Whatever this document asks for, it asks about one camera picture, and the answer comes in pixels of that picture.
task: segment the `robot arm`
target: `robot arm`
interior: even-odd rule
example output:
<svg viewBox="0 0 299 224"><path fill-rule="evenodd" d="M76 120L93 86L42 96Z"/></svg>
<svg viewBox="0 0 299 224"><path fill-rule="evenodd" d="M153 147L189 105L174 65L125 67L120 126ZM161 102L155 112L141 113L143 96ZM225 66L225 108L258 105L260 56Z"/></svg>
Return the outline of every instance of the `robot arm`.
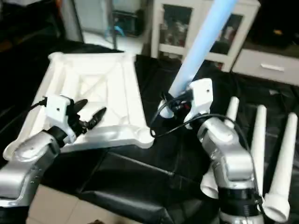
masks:
<svg viewBox="0 0 299 224"><path fill-rule="evenodd" d="M209 114L213 101L212 80L203 78L194 81L178 98L171 100L171 96L168 95L168 99L164 101L168 103L161 106L158 111L168 105L168 110L171 110L176 117L184 114L178 110L187 108L181 105L191 105L184 125L195 131L211 159L219 191L221 221L261 223L263 217L257 207L260 197L257 192L251 154L241 146L236 131L218 119L226 116Z"/></svg>
<svg viewBox="0 0 299 224"><path fill-rule="evenodd" d="M218 118L209 118L197 127L197 137L213 166L221 221L262 223L263 217L257 208L253 161L241 146L235 130Z"/></svg>
<svg viewBox="0 0 299 224"><path fill-rule="evenodd" d="M79 120L77 112L86 103L87 100L81 100L74 104L63 96L47 99L46 114L55 125L21 143L0 170L0 224L26 222L40 180L59 155L60 148L99 123L105 108L95 113L89 122Z"/></svg>

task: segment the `table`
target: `table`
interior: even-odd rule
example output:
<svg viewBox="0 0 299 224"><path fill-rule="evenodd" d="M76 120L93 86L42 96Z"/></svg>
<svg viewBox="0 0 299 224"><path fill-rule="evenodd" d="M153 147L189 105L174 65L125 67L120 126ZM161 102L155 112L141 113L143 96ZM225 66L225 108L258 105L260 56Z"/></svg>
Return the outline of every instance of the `table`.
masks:
<svg viewBox="0 0 299 224"><path fill-rule="evenodd" d="M0 127L32 103L49 65L47 56L55 51L117 52L101 46L36 37L0 54L0 71L6 84L0 89ZM168 90L179 66L146 56L136 57L135 68L147 122L157 109L160 92ZM268 192L286 116L290 111L298 112L298 87L223 73L209 63L199 70L196 78L199 77L213 80L212 112L225 114L230 97L240 98L237 122L249 141L256 105L267 107L264 192ZM0 133L2 149L16 138L23 120ZM159 131L173 125L173 120L161 120ZM289 223L299 220L298 149L297 144ZM199 188L208 165L209 159L196 136L180 129L157 139L148 149L122 146L61 154L45 173L42 183L141 223L202 224L213 222L218 211L217 201L207 198Z"/></svg>

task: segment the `drawer handle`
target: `drawer handle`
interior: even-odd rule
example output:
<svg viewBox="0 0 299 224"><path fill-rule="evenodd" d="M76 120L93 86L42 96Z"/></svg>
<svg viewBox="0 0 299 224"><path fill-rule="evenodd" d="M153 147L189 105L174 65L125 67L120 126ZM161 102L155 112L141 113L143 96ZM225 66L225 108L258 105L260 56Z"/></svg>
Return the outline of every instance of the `drawer handle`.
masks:
<svg viewBox="0 0 299 224"><path fill-rule="evenodd" d="M275 71L285 71L284 67L279 67L279 66L270 65L270 64L261 63L261 67L264 69L270 69L270 70L275 70Z"/></svg>

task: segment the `white plastic frame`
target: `white plastic frame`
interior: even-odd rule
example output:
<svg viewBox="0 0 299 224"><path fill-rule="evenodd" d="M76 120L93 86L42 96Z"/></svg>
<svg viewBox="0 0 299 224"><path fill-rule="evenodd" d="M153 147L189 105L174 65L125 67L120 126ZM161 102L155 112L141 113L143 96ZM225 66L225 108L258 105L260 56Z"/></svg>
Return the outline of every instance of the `white plastic frame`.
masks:
<svg viewBox="0 0 299 224"><path fill-rule="evenodd" d="M63 147L63 153L131 144L140 148L152 146L154 139L146 125L136 79L135 55L56 52L49 59L33 103L50 94L62 94L75 101L86 98L88 104L79 112L81 120L89 120L97 110L107 107L103 120L74 144ZM49 124L44 107L39 107L29 113L18 138L7 146L3 157L9 160L22 141L43 128L49 128Z"/></svg>

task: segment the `white plastic cone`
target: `white plastic cone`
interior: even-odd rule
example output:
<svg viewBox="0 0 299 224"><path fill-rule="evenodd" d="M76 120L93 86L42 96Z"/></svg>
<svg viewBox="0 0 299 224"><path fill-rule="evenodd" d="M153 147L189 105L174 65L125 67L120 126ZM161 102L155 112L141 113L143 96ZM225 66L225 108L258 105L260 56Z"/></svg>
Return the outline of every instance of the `white plastic cone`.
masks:
<svg viewBox="0 0 299 224"><path fill-rule="evenodd" d="M231 118L232 120L235 120L235 118L237 117L238 107L239 99L237 97L232 97L228 105L226 116ZM231 121L225 120L224 123L228 127L234 128L234 124ZM208 197L218 199L218 186L215 180L212 165L210 166L207 173L203 176L200 183L200 189Z"/></svg>
<svg viewBox="0 0 299 224"><path fill-rule="evenodd" d="M265 154L267 109L264 105L259 105L256 112L256 122L254 124L253 137L251 142L251 155L256 170L256 181L259 195L263 195L263 165Z"/></svg>
<svg viewBox="0 0 299 224"><path fill-rule="evenodd" d="M265 202L263 203L265 214L279 223L286 222L290 213L288 198L292 176L297 122L297 115L295 113L290 113L270 191L265 195Z"/></svg>
<svg viewBox="0 0 299 224"><path fill-rule="evenodd" d="M235 120L237 117L238 108L239 99L237 97L232 97L228 105L228 110L226 111L226 116L231 118L232 120ZM234 124L229 120L225 120L224 124L226 124L230 128L234 128Z"/></svg>

